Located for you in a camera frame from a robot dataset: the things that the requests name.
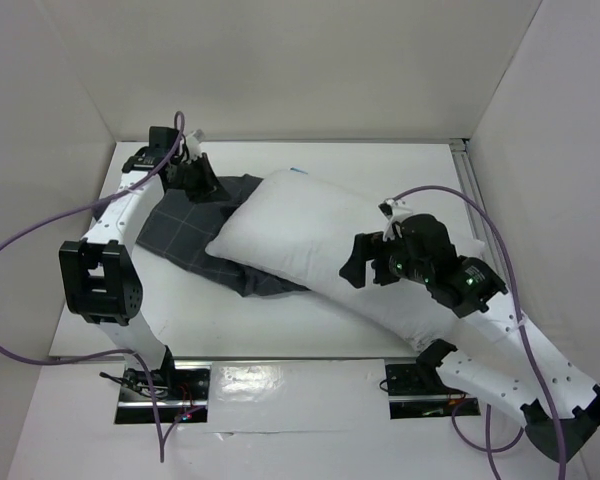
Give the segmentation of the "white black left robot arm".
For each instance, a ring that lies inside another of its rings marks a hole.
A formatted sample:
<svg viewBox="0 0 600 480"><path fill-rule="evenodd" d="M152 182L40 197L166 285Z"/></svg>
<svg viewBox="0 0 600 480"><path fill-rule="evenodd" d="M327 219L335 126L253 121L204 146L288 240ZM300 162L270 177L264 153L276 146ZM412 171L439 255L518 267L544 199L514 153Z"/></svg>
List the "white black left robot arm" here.
<svg viewBox="0 0 600 480"><path fill-rule="evenodd" d="M100 217L78 241L66 241L59 262L69 311L97 326L122 350L126 371L156 399L176 390L170 349L152 332L141 308L143 286L131 253L154 207L169 190L194 203L227 198L196 131L153 126L147 146L130 156Z"/></svg>

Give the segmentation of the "aluminium frame rail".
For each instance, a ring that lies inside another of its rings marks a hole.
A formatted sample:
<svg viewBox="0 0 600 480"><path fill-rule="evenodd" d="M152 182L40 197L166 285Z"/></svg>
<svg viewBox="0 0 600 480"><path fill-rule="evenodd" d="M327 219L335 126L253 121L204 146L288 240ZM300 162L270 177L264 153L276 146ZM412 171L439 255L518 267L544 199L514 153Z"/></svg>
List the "aluminium frame rail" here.
<svg viewBox="0 0 600 480"><path fill-rule="evenodd" d="M467 153L467 143L464 139L452 139L449 143L452 160L458 176L460 191L478 204L475 193L475 178L472 173L469 156ZM465 209L469 217L471 230L476 239L486 242L484 226L479 213L470 205L466 204Z"/></svg>

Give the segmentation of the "white pillow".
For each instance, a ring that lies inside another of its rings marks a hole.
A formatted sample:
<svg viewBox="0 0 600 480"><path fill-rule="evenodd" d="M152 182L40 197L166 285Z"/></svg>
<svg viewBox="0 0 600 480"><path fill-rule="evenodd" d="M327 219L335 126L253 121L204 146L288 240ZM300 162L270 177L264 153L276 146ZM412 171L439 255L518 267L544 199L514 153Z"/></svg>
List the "white pillow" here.
<svg viewBox="0 0 600 480"><path fill-rule="evenodd" d="M422 351L457 319L421 285L356 289L339 275L360 233L388 224L377 204L310 175L278 171L261 181L207 245L208 255L304 286Z"/></svg>

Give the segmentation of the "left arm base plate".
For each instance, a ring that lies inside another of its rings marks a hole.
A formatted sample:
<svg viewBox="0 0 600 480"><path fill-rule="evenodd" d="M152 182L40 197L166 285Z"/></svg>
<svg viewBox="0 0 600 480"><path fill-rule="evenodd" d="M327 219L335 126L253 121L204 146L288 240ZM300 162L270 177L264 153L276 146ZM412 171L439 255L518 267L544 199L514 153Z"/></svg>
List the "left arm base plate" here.
<svg viewBox="0 0 600 480"><path fill-rule="evenodd" d="M154 422L149 385L144 375L126 370L120 375L100 372L102 379L119 388L114 423L140 425ZM155 395L161 424L175 420L183 424L206 423L211 380L209 364L176 364L172 383L155 380Z"/></svg>

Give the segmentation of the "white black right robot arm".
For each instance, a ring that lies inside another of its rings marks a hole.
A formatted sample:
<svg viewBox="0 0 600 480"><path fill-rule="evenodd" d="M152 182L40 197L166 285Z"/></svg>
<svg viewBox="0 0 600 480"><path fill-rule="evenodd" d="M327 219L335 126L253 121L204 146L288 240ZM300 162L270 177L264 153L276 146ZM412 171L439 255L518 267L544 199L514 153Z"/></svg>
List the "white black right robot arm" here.
<svg viewBox="0 0 600 480"><path fill-rule="evenodd" d="M569 461L600 427L600 383L580 371L529 319L517 320L513 292L482 260L457 253L447 228L430 214L397 218L383 232L355 236L339 274L353 287L374 271L379 286L408 280L477 329L519 371L503 375L438 339L416 363L428 392L462 390L518 423L549 459Z"/></svg>

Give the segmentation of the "dark grey checked pillowcase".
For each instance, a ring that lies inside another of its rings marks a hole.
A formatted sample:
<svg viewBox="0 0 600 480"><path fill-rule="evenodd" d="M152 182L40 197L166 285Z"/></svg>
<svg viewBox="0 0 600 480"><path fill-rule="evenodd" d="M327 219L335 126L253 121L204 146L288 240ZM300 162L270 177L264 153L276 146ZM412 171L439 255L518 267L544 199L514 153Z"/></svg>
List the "dark grey checked pillowcase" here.
<svg viewBox="0 0 600 480"><path fill-rule="evenodd" d="M260 177L224 176L220 184L229 194L222 201L194 204L179 190L168 191L154 207L136 244L175 266L222 285L242 297L269 297L305 292L301 285L205 252L229 217L251 196Z"/></svg>

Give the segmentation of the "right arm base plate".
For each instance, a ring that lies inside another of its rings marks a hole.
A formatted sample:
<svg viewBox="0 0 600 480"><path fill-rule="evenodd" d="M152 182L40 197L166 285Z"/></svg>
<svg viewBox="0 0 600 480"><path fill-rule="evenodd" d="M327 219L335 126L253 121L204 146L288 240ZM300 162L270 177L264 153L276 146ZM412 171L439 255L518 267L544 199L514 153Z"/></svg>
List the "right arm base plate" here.
<svg viewBox="0 0 600 480"><path fill-rule="evenodd" d="M392 420L481 414L474 397L442 385L415 363L386 363L385 378L378 386L388 396Z"/></svg>

